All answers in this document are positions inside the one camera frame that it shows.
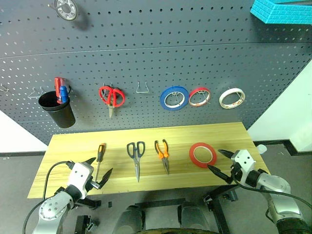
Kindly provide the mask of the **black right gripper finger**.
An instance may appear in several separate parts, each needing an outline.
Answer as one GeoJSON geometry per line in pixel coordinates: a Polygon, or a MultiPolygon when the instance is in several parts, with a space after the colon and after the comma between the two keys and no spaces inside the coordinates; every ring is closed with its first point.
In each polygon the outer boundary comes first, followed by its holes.
{"type": "Polygon", "coordinates": [[[219,168],[212,166],[212,165],[207,165],[207,168],[217,177],[220,179],[224,180],[227,184],[232,183],[232,178],[223,173],[219,168]]]}
{"type": "Polygon", "coordinates": [[[219,149],[218,150],[223,156],[229,158],[230,160],[234,161],[234,153],[228,150],[219,149]]]}

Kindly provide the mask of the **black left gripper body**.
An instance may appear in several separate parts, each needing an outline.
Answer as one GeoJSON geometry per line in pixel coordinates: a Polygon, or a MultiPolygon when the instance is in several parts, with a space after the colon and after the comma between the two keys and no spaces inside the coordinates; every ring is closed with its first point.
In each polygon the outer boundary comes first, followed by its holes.
{"type": "Polygon", "coordinates": [[[91,190],[92,188],[99,190],[101,188],[101,185],[97,182],[97,177],[98,177],[98,168],[96,168],[94,176],[91,176],[90,179],[87,181],[88,190],[91,190]]]}

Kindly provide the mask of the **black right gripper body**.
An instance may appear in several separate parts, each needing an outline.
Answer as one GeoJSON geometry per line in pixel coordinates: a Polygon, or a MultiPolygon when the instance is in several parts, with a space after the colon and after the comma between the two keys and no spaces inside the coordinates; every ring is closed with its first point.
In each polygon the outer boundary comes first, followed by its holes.
{"type": "Polygon", "coordinates": [[[234,163],[231,165],[231,182],[241,182],[242,170],[239,163],[234,163]]]}

